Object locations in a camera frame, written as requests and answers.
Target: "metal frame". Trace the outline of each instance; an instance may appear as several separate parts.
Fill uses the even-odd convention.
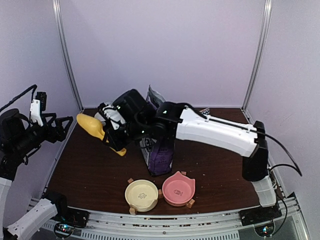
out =
[[[30,211],[38,199],[31,199],[28,207]],[[301,240],[308,240],[304,219],[295,197],[284,200],[288,207],[288,217],[295,216],[302,225],[296,227]],[[282,216],[285,216],[285,206],[280,201]],[[239,211],[221,211],[202,214],[186,215],[136,215],[119,214],[102,211],[87,210],[90,215],[87,227],[76,229],[73,237],[86,240],[211,240],[211,239],[239,239],[239,231],[252,228],[254,225],[242,226]],[[56,222],[49,220],[42,228],[52,231]]]
[[[259,72],[260,64],[262,61],[262,55],[266,44],[266,39],[269,31],[270,19],[271,19],[271,10],[272,10],[272,0],[265,0],[264,12],[261,24],[260,38],[258,43],[258,48],[255,55],[255,60],[253,64],[253,69],[250,77],[250,82],[248,89],[245,94],[244,102],[242,105],[242,110],[245,112],[248,108],[248,104],[252,95],[252,91],[255,86],[257,75]]]
[[[70,56],[68,53],[66,36],[65,36],[64,25],[63,25],[61,9],[60,9],[60,0],[52,0],[52,4],[53,4],[54,17],[55,17],[56,25],[57,25],[58,32],[59,32],[60,43],[61,43],[61,47],[62,47],[64,65],[65,65],[66,72],[67,72],[69,82],[71,85],[71,90],[72,90],[73,96],[76,100],[76,104],[79,108],[79,111],[82,111],[84,109],[84,107],[83,107],[81,99],[80,99],[79,91],[78,91],[76,81],[75,81],[75,76],[74,76],[74,73],[73,73],[73,70],[71,67],[71,61],[70,61]]]

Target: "pet bowl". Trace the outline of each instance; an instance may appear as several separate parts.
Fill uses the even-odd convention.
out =
[[[157,205],[159,192],[152,182],[136,180],[128,185],[124,196],[130,207],[138,212],[147,212]]]
[[[162,192],[166,202],[175,207],[186,205],[196,191],[196,180],[177,171],[174,175],[168,177],[163,185]]]

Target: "wooden table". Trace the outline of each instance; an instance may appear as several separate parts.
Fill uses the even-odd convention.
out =
[[[85,113],[93,116],[95,109]],[[240,109],[212,108],[211,115],[246,123]],[[140,149],[131,143],[121,157],[76,126],[54,171],[48,189],[67,196],[68,205],[88,210],[129,213],[127,180],[146,179],[160,189],[176,171],[195,179],[193,208],[173,207],[160,199],[149,215],[210,213],[259,205],[250,182],[242,179],[242,157],[211,145],[176,140],[172,173],[152,177]]]

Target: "white wall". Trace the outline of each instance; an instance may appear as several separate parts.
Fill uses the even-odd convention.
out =
[[[295,192],[311,239],[320,239],[320,2],[273,1],[261,68],[248,111],[265,123],[296,158],[303,177],[279,169],[284,190]],[[276,164],[290,163],[268,141]]]
[[[75,116],[77,105],[63,62],[51,0],[5,0],[0,7],[0,106],[33,84],[47,92],[47,111],[59,117]],[[12,108],[28,116],[31,94]],[[21,165],[6,202],[4,225],[13,223],[27,210],[31,197],[44,189],[61,143],[44,142]]]
[[[264,0],[61,1],[82,103],[96,107],[148,85],[168,101],[240,107]]]

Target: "wooden block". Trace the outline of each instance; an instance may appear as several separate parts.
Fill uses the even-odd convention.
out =
[[[164,194],[162,193],[162,190],[159,189],[158,192],[159,192],[158,199],[163,199],[164,198]]]
[[[192,208],[193,205],[195,204],[195,202],[196,202],[195,200],[191,199],[191,200],[186,204],[187,208]]]
[[[136,215],[137,214],[137,209],[133,208],[133,207],[130,207],[130,210],[129,210],[130,214],[131,215]]]

